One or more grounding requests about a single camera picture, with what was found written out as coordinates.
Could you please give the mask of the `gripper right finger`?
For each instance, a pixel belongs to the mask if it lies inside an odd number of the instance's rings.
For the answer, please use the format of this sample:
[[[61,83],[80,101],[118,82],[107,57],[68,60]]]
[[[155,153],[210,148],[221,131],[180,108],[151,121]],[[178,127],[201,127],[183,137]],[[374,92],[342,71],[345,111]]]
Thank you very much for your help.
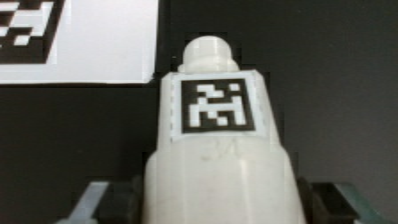
[[[381,224],[381,214],[350,183],[297,179],[308,224]]]

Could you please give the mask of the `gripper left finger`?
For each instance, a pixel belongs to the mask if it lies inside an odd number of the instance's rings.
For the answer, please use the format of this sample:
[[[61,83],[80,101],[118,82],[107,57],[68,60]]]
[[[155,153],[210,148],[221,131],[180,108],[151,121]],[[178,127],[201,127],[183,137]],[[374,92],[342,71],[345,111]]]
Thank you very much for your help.
[[[70,216],[55,224],[141,224],[143,177],[93,181]]]

